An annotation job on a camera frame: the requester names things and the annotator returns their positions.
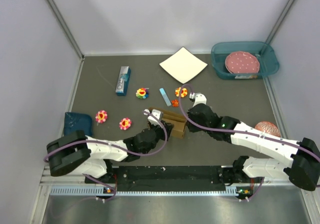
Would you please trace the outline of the brown cardboard box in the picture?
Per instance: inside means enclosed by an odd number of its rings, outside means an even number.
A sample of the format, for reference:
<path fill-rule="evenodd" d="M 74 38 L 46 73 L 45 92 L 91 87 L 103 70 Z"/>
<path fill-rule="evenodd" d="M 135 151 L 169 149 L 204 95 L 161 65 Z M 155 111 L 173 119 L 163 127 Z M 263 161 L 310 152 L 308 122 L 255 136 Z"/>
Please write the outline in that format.
<path fill-rule="evenodd" d="M 148 108 L 150 112 L 152 112 L 153 109 L 159 110 L 163 113 L 161 118 L 162 121 L 166 122 L 167 124 L 173 124 L 173 129 L 170 134 L 171 137 L 175 137 L 179 139 L 184 138 L 185 132 L 186 132 L 187 119 L 182 114 L 179 114 L 177 112 L 173 112 L 170 110 L 166 110 L 163 108 L 159 108 L 159 107 Z"/>

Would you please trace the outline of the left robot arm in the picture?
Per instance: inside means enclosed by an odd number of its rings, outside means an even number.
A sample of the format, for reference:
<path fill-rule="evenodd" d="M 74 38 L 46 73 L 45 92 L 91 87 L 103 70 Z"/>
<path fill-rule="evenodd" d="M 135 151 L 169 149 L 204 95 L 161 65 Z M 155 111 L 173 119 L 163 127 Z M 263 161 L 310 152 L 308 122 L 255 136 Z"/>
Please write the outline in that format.
<path fill-rule="evenodd" d="M 114 175 L 110 161 L 132 162 L 156 154 L 150 151 L 160 140 L 169 139 L 173 127 L 162 121 L 161 125 L 151 125 L 133 137 L 118 141 L 95 139 L 83 130 L 76 130 L 50 142 L 44 161 L 49 164 L 53 177 L 85 174 L 106 183 Z"/>

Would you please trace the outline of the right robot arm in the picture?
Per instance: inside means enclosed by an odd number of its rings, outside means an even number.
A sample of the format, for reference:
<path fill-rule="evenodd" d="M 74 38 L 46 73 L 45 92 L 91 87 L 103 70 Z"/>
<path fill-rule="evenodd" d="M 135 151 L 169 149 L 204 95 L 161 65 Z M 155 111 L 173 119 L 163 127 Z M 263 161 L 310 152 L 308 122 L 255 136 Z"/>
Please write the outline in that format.
<path fill-rule="evenodd" d="M 277 137 L 230 117 L 218 116 L 200 103 L 184 116 L 190 132 L 204 131 L 217 141 L 246 147 L 268 156 L 267 159 L 241 156 L 233 163 L 233 176 L 239 182 L 249 178 L 288 179 L 296 187 L 315 191 L 320 179 L 320 150 L 316 143 Z"/>

